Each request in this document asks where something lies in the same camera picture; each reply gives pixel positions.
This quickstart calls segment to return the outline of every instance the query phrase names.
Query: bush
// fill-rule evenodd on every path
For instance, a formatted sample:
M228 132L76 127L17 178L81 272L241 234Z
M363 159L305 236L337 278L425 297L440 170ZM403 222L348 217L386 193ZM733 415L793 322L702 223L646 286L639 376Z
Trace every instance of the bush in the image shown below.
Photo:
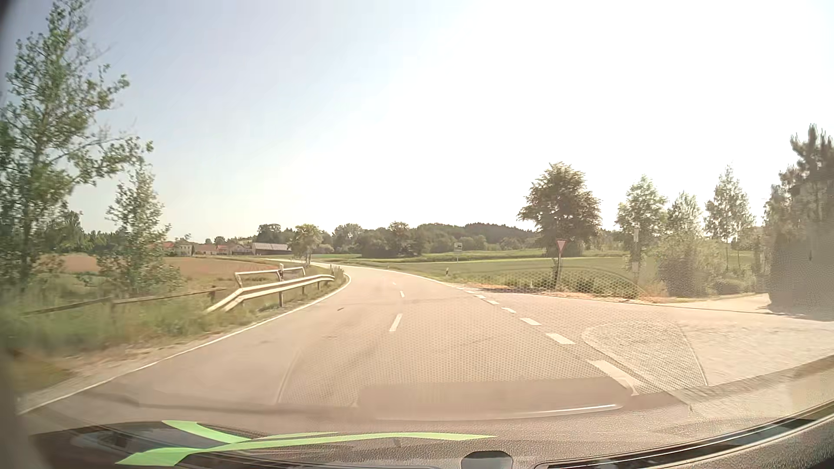
M721 272L721 252L716 243L696 234L669 234L652 254L657 258L658 280L672 296L707 296L711 280Z
M735 295L746 291L747 283L737 279L718 279L713 288L718 295Z

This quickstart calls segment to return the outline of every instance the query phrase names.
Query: deciduous tree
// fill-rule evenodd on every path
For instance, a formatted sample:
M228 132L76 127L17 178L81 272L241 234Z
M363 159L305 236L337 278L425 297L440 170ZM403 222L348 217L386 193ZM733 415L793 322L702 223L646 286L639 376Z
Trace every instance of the deciduous tree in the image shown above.
M539 230L539 244L555 255L556 240L567 239L580 248L600 228L600 201L585 186L585 175L569 164L556 163L530 187L527 205L518 219L533 221Z
M170 225L160 226L163 205L153 190L153 174L143 165L130 173L129 184L116 189L116 200L107 210L118 225L121 243L96 255L101 275L123 295L146 295L173 290L182 284L179 269L165 264L163 241Z
M670 233L686 232L700 235L703 231L702 217L703 212L695 195L681 192L667 213L666 230Z
M750 213L750 200L741 188L741 181L733 175L731 166L719 176L712 200L706 202L704 218L706 233L714 240L723 241L726 268L730 269L730 242L744 229L753 226L755 218Z
M136 164L150 142L96 125L129 82L83 36L86 0L59 0L47 32L17 42L0 108L0 279L28 283L45 250L47 226L80 184Z
M321 229L314 224L300 224L295 227L295 237L290 243L294 254L304 255L305 263L309 265L313 250L321 244Z
M658 192L645 174L625 193L625 202L617 207L616 223L620 226L625 247L631 250L631 262L642 262L643 254L663 233L667 198ZM634 229L640 230L639 242L633 243Z

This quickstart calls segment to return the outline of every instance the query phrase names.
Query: green sticker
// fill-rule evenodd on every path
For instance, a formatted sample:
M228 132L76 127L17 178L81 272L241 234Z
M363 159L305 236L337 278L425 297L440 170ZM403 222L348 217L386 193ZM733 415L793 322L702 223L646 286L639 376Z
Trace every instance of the green sticker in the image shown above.
M294 433L291 435L302 436L304 434ZM342 441L361 441L373 440L375 438L426 438L430 440L446 440L446 441L466 441L477 440L480 438L494 438L491 435L466 435L464 433L433 433L433 432L395 432L395 433L364 433L360 435L337 435L337 436L317 436L312 438L296 438L291 440L264 440L258 438L254 440L237 441L226 445L215 446L211 448L158 448L132 454L116 464L124 464L126 466L176 466L186 456L204 452L215 451L242 451L242 450L257 450L264 448L279 448L285 446L302 446L302 445L321 445L326 443L338 443Z
M191 433L192 435L202 436L203 438L208 438L209 440L220 441L221 443L240 443L243 441L249 441L248 438L243 436L237 435L229 435L228 433L223 433L219 430L212 430L211 428L206 428L198 424L196 421L185 421L185 420L163 420L167 426L172 426L177 430L186 431ZM297 436L316 436L316 435L329 435L331 433L335 433L335 431L309 431L307 433L287 433L286 435L271 435L271 436L261 436L260 438L255 438L255 440L266 440L271 438L295 438Z

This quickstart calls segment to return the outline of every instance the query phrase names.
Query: guardrail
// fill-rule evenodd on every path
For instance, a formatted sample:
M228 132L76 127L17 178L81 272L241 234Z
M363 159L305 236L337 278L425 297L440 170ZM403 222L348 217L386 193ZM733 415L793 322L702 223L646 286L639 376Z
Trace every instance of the guardrail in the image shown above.
M288 269L283 268L283 264L281 265L281 269L271 269L271 270L252 270L250 272L235 272L234 273L234 280L238 282L238 287L243 288L244 283L240 279L241 275L255 275L255 274L276 274L278 276L278 280L283 280L282 274L285 272L293 272L297 270L301 270L301 276L307 275L304 271L304 267L290 267Z
M211 305L205 312L210 313L215 310L226 312L232 310L235 306L240 305L246 300L252 300L253 298L259 298L260 296L274 295L276 293L278 294L278 305L284 306L285 291L292 290L293 288L301 288L301 293L303 294L304 288L309 285L316 284L317 288L321 288L321 282L332 282L334 280L336 280L336 278L332 275L319 274L311 275L310 277L285 280L283 282L241 287L235 290L231 295Z

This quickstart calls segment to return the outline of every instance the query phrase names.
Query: asphalt road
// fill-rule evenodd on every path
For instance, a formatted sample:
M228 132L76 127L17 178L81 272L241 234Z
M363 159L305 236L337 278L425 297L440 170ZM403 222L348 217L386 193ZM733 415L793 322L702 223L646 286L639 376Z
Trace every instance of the asphalt road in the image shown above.
M496 436L479 448L541 461L542 454L631 451L766 421L816 404L825 391L808 393L809 386L830 382L814 375L808 384L802 380L811 378L793 371L834 353L834 329L815 321L706 317L346 271L352 281L337 294L29 411L28 430L193 420L270 434L455 431ZM704 324L711 331L703 333ZM805 355L759 364L754 380L772 379L750 381L745 370L754 363L744 363L744 349L761 344L745 343L741 358L727 363L722 357L732 351L722 347L730 345L716 339L740 325L777 328L789 337L780 347L803 341ZM819 345L808 345L809 337ZM784 379L784 370L796 379ZM742 390L721 394L720 386L745 379ZM804 394L796 397L792 386Z

